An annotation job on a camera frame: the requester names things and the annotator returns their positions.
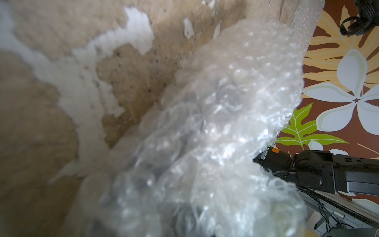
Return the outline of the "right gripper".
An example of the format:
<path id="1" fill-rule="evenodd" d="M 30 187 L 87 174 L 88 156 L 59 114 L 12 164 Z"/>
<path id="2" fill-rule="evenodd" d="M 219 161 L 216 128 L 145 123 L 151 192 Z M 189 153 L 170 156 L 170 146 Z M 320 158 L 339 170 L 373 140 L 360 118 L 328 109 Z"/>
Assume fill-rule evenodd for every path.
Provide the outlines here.
<path id="1" fill-rule="evenodd" d="M 379 26 L 379 0 L 354 1 L 358 16 L 344 20 L 340 25 L 343 36 L 360 36 Z"/>

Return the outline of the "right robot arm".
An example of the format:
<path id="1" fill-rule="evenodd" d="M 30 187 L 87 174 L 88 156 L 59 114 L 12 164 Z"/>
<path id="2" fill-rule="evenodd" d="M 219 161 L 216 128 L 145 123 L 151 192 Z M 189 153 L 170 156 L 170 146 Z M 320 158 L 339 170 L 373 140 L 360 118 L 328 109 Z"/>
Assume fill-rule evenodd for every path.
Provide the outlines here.
<path id="1" fill-rule="evenodd" d="M 327 1 L 304 59 L 303 102 L 256 162 L 302 188 L 379 193 L 379 30 L 357 1 Z"/>

